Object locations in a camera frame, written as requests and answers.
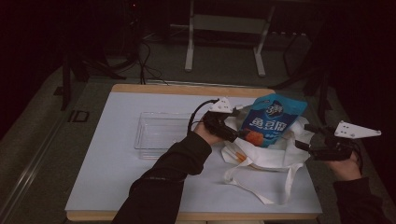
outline transparent tray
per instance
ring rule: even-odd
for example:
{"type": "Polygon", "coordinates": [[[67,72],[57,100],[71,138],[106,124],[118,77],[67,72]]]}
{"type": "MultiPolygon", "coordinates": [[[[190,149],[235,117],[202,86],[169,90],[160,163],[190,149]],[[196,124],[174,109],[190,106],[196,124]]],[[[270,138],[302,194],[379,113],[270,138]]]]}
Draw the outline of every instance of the transparent tray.
{"type": "MultiPolygon", "coordinates": [[[[160,158],[169,147],[186,137],[190,117],[191,114],[141,113],[134,141],[134,148],[140,150],[139,158],[160,158]]],[[[194,121],[201,117],[197,114],[194,121]]]]}

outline chip bag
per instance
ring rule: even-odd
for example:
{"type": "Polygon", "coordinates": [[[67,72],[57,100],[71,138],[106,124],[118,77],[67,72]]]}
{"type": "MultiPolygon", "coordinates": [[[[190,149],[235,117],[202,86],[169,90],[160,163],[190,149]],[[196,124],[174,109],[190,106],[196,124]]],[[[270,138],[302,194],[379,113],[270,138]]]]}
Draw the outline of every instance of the chip bag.
{"type": "Polygon", "coordinates": [[[249,131],[242,137],[256,147],[268,147],[303,114],[306,102],[273,93],[257,98],[242,123],[241,130],[249,131]]]}

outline dark background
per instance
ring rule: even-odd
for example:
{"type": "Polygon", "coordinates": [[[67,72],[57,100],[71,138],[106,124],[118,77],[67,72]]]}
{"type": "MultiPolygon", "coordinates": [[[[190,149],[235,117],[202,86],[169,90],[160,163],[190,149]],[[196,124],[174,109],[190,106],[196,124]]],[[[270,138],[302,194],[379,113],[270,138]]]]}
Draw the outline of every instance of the dark background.
{"type": "MultiPolygon", "coordinates": [[[[189,1],[144,2],[139,13],[142,13],[147,26],[163,32],[164,36],[168,32],[166,24],[188,23],[189,1]]],[[[215,6],[198,4],[197,9],[209,14],[213,10],[222,10],[225,14],[246,16],[244,8],[236,7],[236,2],[227,1],[225,4],[219,1],[215,6]]],[[[78,34],[72,36],[85,50],[100,46],[109,38],[108,35],[116,35],[120,31],[125,21],[122,4],[125,4],[122,0],[2,1],[0,138],[48,75],[61,66],[65,34],[77,31],[71,34],[78,34]]],[[[293,8],[285,7],[284,10],[292,14],[293,8]]],[[[328,46],[333,46],[336,52],[330,83],[336,88],[352,122],[382,131],[380,137],[363,139],[363,143],[394,202],[395,12],[394,1],[359,1],[348,13],[334,16],[331,24],[334,29],[322,39],[331,43],[328,46]]],[[[261,17],[262,14],[249,11],[248,16],[261,17]]],[[[272,29],[300,30],[300,25],[294,21],[282,20],[282,10],[279,10],[274,20],[278,25],[272,29]]],[[[322,56],[327,55],[326,50],[323,52],[322,56]]]]}

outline table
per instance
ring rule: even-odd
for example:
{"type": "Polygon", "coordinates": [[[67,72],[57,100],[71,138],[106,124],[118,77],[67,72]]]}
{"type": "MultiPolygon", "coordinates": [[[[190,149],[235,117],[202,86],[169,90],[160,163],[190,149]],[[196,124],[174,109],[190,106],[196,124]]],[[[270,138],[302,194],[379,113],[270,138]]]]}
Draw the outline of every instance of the table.
{"type": "Polygon", "coordinates": [[[264,65],[262,63],[262,46],[264,45],[265,37],[267,37],[268,29],[275,12],[275,8],[275,5],[270,6],[270,11],[266,17],[266,20],[213,16],[195,14],[194,0],[190,0],[189,45],[187,47],[185,70],[187,72],[192,70],[192,60],[194,54],[194,29],[240,32],[247,34],[261,34],[260,42],[256,47],[253,48],[253,53],[258,75],[259,77],[265,77],[264,65]]]}
{"type": "MultiPolygon", "coordinates": [[[[73,221],[111,220],[127,198],[133,181],[153,165],[155,160],[139,159],[138,150],[134,149],[141,112],[191,113],[203,101],[222,96],[228,96],[233,105],[248,105],[255,98],[273,92],[203,86],[115,85],[67,202],[67,217],[73,221]]],[[[233,166],[223,161],[220,148],[213,147],[200,175],[186,179],[177,220],[311,219],[321,213],[306,167],[297,172],[287,204],[264,205],[253,194],[223,184],[224,172],[233,166]]],[[[282,196],[280,186],[286,179],[285,173],[261,172],[260,176],[260,179],[254,178],[260,180],[253,183],[256,187],[262,188],[269,198],[282,196]]]]}

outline person's left hand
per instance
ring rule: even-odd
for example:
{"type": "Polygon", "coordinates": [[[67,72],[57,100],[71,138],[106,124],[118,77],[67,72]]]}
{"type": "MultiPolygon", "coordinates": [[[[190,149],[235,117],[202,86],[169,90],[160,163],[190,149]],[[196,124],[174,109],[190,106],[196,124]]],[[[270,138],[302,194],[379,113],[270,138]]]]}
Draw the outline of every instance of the person's left hand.
{"type": "Polygon", "coordinates": [[[359,158],[355,152],[352,152],[349,159],[344,161],[325,161],[334,172],[335,177],[340,181],[355,180],[361,178],[359,169],[359,158]]]}
{"type": "Polygon", "coordinates": [[[212,134],[210,131],[207,130],[205,125],[201,122],[198,122],[197,126],[194,129],[194,132],[200,135],[204,140],[212,146],[215,143],[222,142],[224,139],[212,134]]]}

